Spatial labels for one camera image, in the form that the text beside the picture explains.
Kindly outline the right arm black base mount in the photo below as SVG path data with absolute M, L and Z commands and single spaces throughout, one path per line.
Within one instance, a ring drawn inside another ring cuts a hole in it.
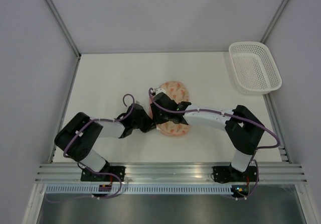
M 241 176 L 241 172 L 234 169 L 232 166 L 214 166 L 212 167 L 211 177 L 214 182 L 225 184 L 236 182 Z

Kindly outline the floral mesh laundry bag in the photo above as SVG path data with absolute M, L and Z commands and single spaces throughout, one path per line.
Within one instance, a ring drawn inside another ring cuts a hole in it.
M 182 101 L 189 101 L 190 99 L 186 86 L 179 81 L 168 81 L 159 87 L 165 90 L 166 95 L 176 104 L 179 104 Z M 168 121 L 166 123 L 157 124 L 156 129 L 164 135 L 178 137 L 187 134 L 190 131 L 190 126 L 185 124 L 175 124 L 172 121 Z

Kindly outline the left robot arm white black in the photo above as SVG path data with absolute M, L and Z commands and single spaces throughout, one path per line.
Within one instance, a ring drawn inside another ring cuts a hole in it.
M 93 146 L 98 138 L 123 139 L 134 130 L 147 133 L 156 128 L 153 119 L 144 108 L 131 104 L 125 113 L 113 120 L 91 119 L 83 112 L 77 113 L 57 134 L 55 145 L 63 151 L 63 156 L 89 168 L 92 176 L 99 182 L 109 177 L 109 163 Z

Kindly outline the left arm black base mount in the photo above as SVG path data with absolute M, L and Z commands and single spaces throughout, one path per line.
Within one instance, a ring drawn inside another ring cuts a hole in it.
M 124 177 L 124 166 L 105 166 L 97 173 L 84 168 L 80 180 L 82 182 L 122 182 Z

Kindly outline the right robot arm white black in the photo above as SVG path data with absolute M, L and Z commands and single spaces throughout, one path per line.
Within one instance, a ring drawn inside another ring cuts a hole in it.
M 173 122 L 226 132 L 235 148 L 229 176 L 234 181 L 246 177 L 247 168 L 264 133 L 262 123 L 247 107 L 238 105 L 228 110 L 206 109 L 188 101 L 176 103 L 161 92 L 152 97 L 150 109 L 156 124 Z

